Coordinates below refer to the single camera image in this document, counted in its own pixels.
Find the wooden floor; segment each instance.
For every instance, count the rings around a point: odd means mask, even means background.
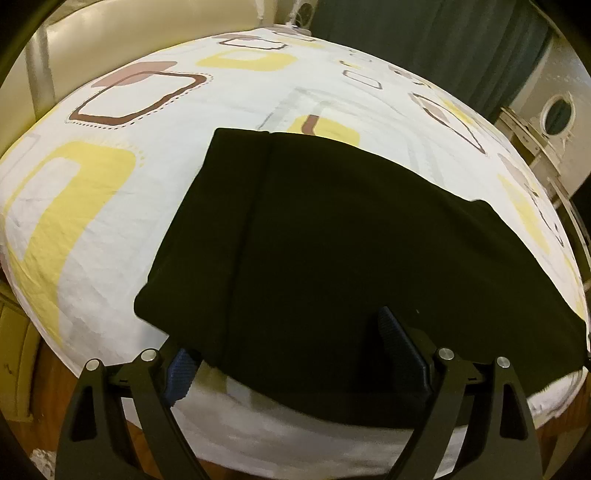
[[[41,342],[31,393],[33,422],[9,421],[10,428],[27,455],[38,448],[57,451],[61,424],[66,415],[70,397],[76,386],[76,377],[56,357],[45,342]],[[129,431],[144,472],[162,478],[142,431],[128,422]],[[235,472],[214,463],[201,460],[212,480],[256,480],[258,477]]]
[[[76,377],[56,357],[53,351],[41,343],[31,395],[31,411],[33,422],[9,422],[12,431],[28,455],[36,449],[55,452],[59,439],[61,423],[72,396]],[[550,420],[538,429],[538,439],[544,467],[550,460],[550,455],[556,445],[557,436],[569,430],[586,426],[590,422],[589,397],[591,395],[591,380],[579,392],[573,404],[559,418]],[[128,423],[129,431],[134,441],[139,461],[146,473],[161,478],[158,468],[152,458],[142,431],[135,425]],[[215,465],[201,462],[212,480],[253,480],[258,477]]]

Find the curtain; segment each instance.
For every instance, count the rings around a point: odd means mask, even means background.
[[[320,0],[311,31],[430,80],[490,121],[551,36],[527,0]]]

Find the black fabric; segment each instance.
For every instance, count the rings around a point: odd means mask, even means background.
[[[486,202],[308,135],[218,129],[135,301],[284,405],[401,427],[382,306],[462,358],[508,357],[527,395],[586,357],[584,322]]]
[[[551,37],[527,0],[320,0],[310,29],[430,80],[493,123]]]

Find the round mirror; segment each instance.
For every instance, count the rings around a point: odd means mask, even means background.
[[[312,19],[312,14],[314,13],[314,8],[309,3],[302,4],[300,9],[297,11],[295,15],[294,25],[296,27],[305,28],[310,20]]]
[[[548,135],[558,135],[569,125],[573,107],[565,98],[557,98],[547,110],[544,130]]]

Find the bed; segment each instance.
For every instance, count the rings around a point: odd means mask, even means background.
[[[76,375],[90,358],[128,362],[164,342],[136,317],[134,298],[218,127],[328,137],[487,201],[589,331],[566,233],[499,131],[395,65],[289,28],[258,28],[165,48],[91,80],[0,160],[2,266]],[[425,279],[428,288],[440,281]],[[528,399],[536,426],[567,408],[585,376],[572,372]],[[307,417],[207,365],[173,411],[198,457],[289,480],[383,473],[411,433]],[[452,437],[440,475],[463,434]]]

